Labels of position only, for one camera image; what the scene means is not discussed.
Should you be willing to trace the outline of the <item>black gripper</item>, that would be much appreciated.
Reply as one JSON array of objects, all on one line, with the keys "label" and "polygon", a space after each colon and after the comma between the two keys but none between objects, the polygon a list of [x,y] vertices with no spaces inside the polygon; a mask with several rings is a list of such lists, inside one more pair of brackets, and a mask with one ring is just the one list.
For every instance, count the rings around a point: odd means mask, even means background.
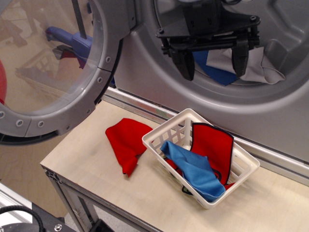
[{"label": "black gripper", "polygon": [[156,36],[162,41],[165,54],[171,56],[182,77],[193,81],[195,60],[193,51],[232,49],[232,66],[237,78],[246,73],[249,50],[260,44],[260,17],[234,13],[226,5],[237,0],[176,0],[174,5],[158,11],[171,13],[173,19],[162,25]]}]

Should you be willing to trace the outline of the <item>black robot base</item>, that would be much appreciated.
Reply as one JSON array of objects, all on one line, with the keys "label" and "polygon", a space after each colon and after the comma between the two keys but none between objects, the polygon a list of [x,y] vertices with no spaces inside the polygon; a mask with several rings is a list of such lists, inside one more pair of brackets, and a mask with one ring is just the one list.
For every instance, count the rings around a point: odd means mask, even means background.
[{"label": "black robot base", "polygon": [[35,210],[23,205],[9,205],[0,208],[0,214],[22,211],[32,216],[35,222],[18,222],[1,225],[1,232],[74,232],[65,222],[53,216],[40,216]]}]

